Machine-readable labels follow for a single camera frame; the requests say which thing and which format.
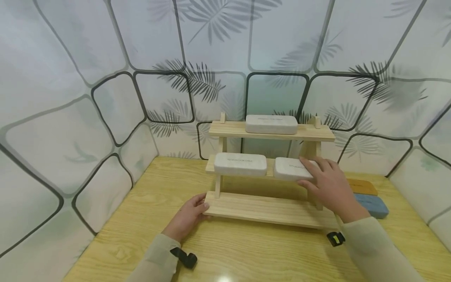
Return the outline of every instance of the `beige sleeve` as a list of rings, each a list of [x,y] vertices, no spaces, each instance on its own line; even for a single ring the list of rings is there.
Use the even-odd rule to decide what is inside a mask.
[[[180,248],[180,243],[158,234],[126,282],[170,282],[178,262],[170,253],[175,247]]]
[[[341,232],[352,261],[368,281],[424,281],[375,218],[343,224]]]

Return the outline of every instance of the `wooden tabletop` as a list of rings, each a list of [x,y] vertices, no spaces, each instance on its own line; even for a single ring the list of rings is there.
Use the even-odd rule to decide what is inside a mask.
[[[207,161],[157,157],[64,281],[124,281],[153,237],[194,194],[214,190]],[[426,281],[451,281],[451,254],[383,176],[348,173],[368,180],[390,210],[380,223]],[[225,177],[224,192],[296,199],[293,183]],[[364,281],[343,246],[333,248],[321,231],[269,223],[214,218],[183,243],[198,257],[180,267],[173,281]]]

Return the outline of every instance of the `black strap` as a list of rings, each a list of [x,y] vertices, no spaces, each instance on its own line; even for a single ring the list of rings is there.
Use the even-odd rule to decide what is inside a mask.
[[[171,254],[173,254],[176,258],[179,258],[179,261],[189,269],[193,269],[197,263],[197,257],[193,253],[189,253],[188,255],[179,247],[173,248],[170,250]]]
[[[343,245],[343,243],[346,242],[346,239],[341,232],[331,232],[327,235],[327,238],[334,247]]]

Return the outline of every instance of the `white box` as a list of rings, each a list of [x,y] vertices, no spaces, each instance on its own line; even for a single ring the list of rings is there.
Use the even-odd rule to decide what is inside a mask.
[[[299,159],[288,157],[276,158],[276,161],[274,162],[274,177],[287,181],[314,179]]]
[[[294,116],[247,115],[246,132],[296,134],[298,122]]]
[[[215,158],[215,173],[222,175],[265,176],[267,171],[264,155],[218,153]]]

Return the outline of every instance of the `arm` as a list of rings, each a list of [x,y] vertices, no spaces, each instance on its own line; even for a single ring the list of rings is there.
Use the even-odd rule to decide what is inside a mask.
[[[178,258],[170,253],[181,241],[207,218],[202,213],[209,205],[204,203],[206,194],[199,194],[188,200],[175,214],[161,234],[153,240],[144,258],[137,265],[126,282],[170,282],[177,268]]]
[[[345,174],[336,162],[316,157],[314,160],[319,165],[316,167],[306,159],[300,160],[315,178],[315,184],[307,180],[299,180],[298,184],[341,218],[344,224],[340,227],[346,239],[346,249],[368,281],[424,281],[395,247],[379,222],[357,202]]]
[[[147,249],[144,258],[126,280],[127,282],[169,282],[175,273],[178,259],[170,250],[180,243],[158,234]]]

